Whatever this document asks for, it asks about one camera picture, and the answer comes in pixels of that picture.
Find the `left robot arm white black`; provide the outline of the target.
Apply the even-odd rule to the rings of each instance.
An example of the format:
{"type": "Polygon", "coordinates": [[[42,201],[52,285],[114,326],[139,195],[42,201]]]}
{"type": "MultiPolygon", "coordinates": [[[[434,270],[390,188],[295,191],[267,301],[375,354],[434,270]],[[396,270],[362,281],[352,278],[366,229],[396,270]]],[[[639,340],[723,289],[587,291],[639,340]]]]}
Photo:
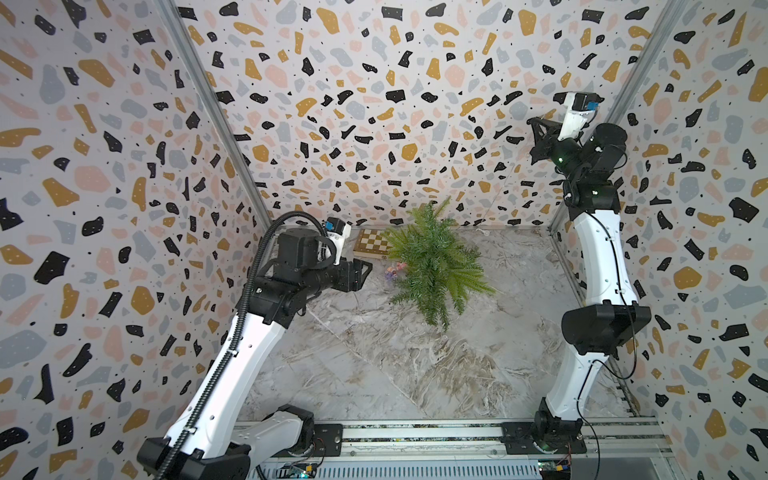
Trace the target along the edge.
{"type": "Polygon", "coordinates": [[[343,257],[351,227],[338,218],[264,235],[225,345],[179,419],[144,441],[139,464],[156,479],[244,479],[277,455],[323,455],[312,412],[283,405],[242,430],[238,415],[271,351],[326,290],[360,290],[371,263],[343,257]]]}

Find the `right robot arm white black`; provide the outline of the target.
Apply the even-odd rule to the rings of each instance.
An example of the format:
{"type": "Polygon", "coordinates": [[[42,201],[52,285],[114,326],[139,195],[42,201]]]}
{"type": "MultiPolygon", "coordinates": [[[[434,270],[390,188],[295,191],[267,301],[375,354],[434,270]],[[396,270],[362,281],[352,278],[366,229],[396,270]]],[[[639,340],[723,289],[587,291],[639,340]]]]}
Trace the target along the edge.
{"type": "Polygon", "coordinates": [[[566,125],[541,117],[528,120],[534,162],[551,161],[564,178],[563,202],[578,236],[587,278],[583,305],[564,313],[561,331],[568,345],[556,381],[542,399],[531,429],[543,453],[581,453],[583,407],[601,371],[621,346],[635,340],[651,320],[638,302],[620,240],[620,200],[610,177],[626,157],[626,131],[597,125],[585,141],[566,125]]]}

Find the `small green christmas tree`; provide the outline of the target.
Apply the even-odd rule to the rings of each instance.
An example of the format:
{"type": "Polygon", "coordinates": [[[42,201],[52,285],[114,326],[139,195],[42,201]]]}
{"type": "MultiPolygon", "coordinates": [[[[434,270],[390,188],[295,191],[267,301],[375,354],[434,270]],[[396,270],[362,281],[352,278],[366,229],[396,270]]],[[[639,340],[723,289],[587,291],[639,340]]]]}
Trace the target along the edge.
{"type": "Polygon", "coordinates": [[[422,204],[410,211],[409,224],[384,231],[388,258],[400,267],[391,302],[415,306],[427,324],[444,330],[474,294],[496,293],[479,250],[466,244],[456,233],[457,221],[445,216],[449,203],[422,204]]]}

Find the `wooden chessboard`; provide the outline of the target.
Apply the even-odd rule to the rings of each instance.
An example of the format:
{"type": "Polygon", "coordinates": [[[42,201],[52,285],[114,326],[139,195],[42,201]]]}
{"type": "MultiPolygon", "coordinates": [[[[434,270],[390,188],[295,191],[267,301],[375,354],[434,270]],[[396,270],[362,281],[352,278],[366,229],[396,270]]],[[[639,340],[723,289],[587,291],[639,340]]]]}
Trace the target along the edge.
{"type": "Polygon", "coordinates": [[[357,257],[386,259],[391,249],[385,232],[377,229],[361,229],[353,247],[357,257]]]}

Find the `small colourful toy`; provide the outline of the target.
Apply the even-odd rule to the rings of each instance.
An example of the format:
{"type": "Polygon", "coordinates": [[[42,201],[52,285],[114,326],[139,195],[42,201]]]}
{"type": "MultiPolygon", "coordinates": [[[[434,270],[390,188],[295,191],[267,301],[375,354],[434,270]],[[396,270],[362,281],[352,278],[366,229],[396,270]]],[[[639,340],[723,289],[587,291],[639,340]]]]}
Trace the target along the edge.
{"type": "Polygon", "coordinates": [[[388,281],[394,281],[398,278],[401,270],[402,270],[402,267],[400,264],[391,265],[387,267],[385,270],[385,278],[388,281]]]}

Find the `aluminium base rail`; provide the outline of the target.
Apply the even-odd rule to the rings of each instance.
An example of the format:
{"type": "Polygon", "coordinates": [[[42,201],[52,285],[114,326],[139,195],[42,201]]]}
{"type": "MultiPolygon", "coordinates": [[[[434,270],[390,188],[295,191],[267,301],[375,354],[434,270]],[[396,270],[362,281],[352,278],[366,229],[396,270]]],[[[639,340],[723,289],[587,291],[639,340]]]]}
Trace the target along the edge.
{"type": "Polygon", "coordinates": [[[569,446],[520,419],[332,421],[308,452],[256,461],[251,479],[681,479],[652,417],[592,418],[569,446]]]}

